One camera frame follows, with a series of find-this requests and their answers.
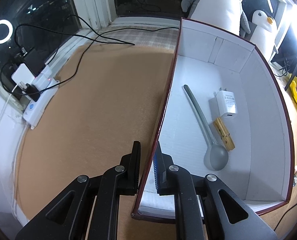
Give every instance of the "spoon handle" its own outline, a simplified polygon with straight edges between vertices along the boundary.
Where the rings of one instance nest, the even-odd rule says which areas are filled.
[[[198,123],[200,124],[200,127],[204,130],[202,130],[202,132],[204,133],[205,136],[205,140],[207,144],[214,144],[215,143],[215,138],[212,134],[212,131],[210,130],[210,127],[207,123],[207,120],[202,112],[202,109],[200,108],[200,105],[198,104],[196,98],[194,97],[193,93],[191,92],[191,90],[189,89],[188,85],[184,85],[184,89],[189,97],[189,99],[191,100],[196,113],[198,115],[199,118],[197,118]]]

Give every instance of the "penguin plush toy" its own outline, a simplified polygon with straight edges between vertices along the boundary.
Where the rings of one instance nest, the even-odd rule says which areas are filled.
[[[183,12],[191,7],[188,18],[211,24],[240,35],[240,28],[250,34],[247,17],[242,9],[242,0],[182,0]]]
[[[278,53],[275,45],[277,35],[276,21],[268,17],[265,12],[257,10],[253,13],[252,23],[254,23],[256,27],[249,40],[259,48],[264,58],[268,61],[273,50]]]

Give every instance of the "cardboard box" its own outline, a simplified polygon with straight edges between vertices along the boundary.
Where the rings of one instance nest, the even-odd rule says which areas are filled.
[[[155,189],[152,159],[158,141],[174,164],[198,176],[216,174],[259,215],[287,204],[294,177],[293,133],[280,88],[258,48],[222,29],[182,19],[174,54],[132,217],[175,222],[174,197],[159,196]],[[238,113],[225,125],[236,148],[221,171],[203,163],[207,146],[184,84],[218,143],[212,124],[219,117],[216,93],[222,88],[235,95]]]

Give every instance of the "wooden clothespin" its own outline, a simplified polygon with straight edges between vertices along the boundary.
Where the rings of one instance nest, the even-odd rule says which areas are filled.
[[[230,133],[228,132],[225,124],[223,123],[222,119],[216,118],[215,121],[213,122],[217,132],[219,133],[219,135],[221,136],[221,139],[224,143],[224,146],[226,148],[226,150],[231,151],[235,148],[235,144],[231,138]]]

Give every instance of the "plush toy beak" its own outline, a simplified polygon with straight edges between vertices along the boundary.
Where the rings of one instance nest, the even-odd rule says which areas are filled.
[[[269,24],[273,24],[274,20],[273,20],[271,17],[268,17],[268,18],[267,18],[267,22],[268,22]]]

